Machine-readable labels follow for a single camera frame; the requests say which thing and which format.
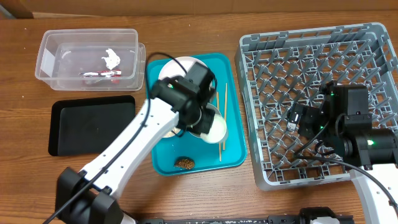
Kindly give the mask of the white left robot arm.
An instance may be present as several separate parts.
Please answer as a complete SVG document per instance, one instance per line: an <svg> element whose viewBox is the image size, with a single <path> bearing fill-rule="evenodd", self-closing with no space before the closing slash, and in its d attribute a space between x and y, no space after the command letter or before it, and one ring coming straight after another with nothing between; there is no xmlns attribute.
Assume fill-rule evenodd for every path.
<svg viewBox="0 0 398 224"><path fill-rule="evenodd" d="M157 80L139 114L97 158L75 172L67 167L58 177L54 213L64 223L135 223L118 198L152 148L173 128L209 133L215 117L206 105L218 86L176 76Z"/></svg>

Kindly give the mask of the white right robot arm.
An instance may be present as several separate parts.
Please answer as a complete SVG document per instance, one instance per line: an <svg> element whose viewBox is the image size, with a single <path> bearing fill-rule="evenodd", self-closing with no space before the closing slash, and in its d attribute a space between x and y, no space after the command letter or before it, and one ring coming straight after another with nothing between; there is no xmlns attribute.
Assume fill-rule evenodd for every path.
<svg viewBox="0 0 398 224"><path fill-rule="evenodd" d="M367 223L397 223L397 136L372 127L366 102L294 104L287 130L308 138L294 157L339 163L349 169Z"/></svg>

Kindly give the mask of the white paper cup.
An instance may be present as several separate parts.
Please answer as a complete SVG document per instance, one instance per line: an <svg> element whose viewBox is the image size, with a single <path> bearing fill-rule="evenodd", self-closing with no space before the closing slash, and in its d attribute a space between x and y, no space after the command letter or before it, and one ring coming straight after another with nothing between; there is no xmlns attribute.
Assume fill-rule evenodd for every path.
<svg viewBox="0 0 398 224"><path fill-rule="evenodd" d="M209 144L225 141L228 138L228 128L224 118L215 114L209 133L201 133L200 137Z"/></svg>

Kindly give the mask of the red snack wrapper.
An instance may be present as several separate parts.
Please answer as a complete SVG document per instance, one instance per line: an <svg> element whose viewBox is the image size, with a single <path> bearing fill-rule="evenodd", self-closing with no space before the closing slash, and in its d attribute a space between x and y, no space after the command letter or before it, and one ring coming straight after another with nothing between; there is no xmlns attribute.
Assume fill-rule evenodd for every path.
<svg viewBox="0 0 398 224"><path fill-rule="evenodd" d="M79 76L83 78L110 78L110 77L120 77L122 72L120 70L104 70L99 72L84 72L80 73Z"/></svg>

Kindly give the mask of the white napkin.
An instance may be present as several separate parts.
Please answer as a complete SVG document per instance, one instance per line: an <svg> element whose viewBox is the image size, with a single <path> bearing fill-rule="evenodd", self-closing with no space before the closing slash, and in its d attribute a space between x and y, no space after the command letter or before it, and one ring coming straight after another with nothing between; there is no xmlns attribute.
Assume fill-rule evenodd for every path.
<svg viewBox="0 0 398 224"><path fill-rule="evenodd" d="M106 68L108 68L109 70L113 70L121 63L121 59L111 48L108 48L106 50L106 53L108 54L108 56L102 57L102 59L105 61Z"/></svg>

